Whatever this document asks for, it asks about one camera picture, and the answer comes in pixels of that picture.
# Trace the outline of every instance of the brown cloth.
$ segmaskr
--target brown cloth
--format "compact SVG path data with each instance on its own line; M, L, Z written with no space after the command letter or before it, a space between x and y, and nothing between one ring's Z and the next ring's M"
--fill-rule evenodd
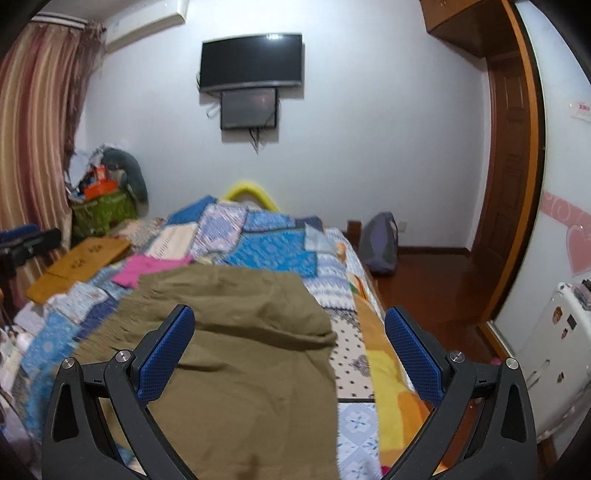
M193 264L142 276L74 355L89 363L133 349L179 303L195 312L195 334L148 408L193 473L337 480L336 334L295 274Z

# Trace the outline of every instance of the wooden floor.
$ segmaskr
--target wooden floor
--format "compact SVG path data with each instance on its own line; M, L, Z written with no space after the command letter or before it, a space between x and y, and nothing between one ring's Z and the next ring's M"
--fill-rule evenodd
M384 308L402 305L446 350L460 350L474 362L489 363L496 357L476 326L491 286L468 257L402 254L396 273L377 277L376 282ZM443 459L445 465L452 466L460 455L477 411L471 402Z

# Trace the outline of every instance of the pink cloth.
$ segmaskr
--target pink cloth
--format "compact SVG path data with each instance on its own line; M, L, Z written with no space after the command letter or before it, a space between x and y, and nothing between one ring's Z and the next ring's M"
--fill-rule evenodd
M141 275L184 267L185 265L189 265L192 260L193 257L191 255L187 255L180 260L159 260L158 258L135 254L126 262L123 270L113 276L111 280L122 287L137 288Z

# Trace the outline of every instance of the wall-mounted tv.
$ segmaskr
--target wall-mounted tv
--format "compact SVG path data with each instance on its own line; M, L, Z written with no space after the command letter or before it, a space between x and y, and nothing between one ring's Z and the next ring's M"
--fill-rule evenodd
M249 88L222 92L220 126L235 128L275 128L277 126L277 89Z
M301 86L301 34L269 33L204 41L199 89Z

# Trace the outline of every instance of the pink heart decal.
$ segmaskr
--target pink heart decal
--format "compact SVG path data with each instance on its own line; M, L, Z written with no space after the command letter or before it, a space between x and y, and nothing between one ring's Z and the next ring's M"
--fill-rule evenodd
M566 250L573 276L591 270L591 238L585 237L582 226L572 225L566 232Z

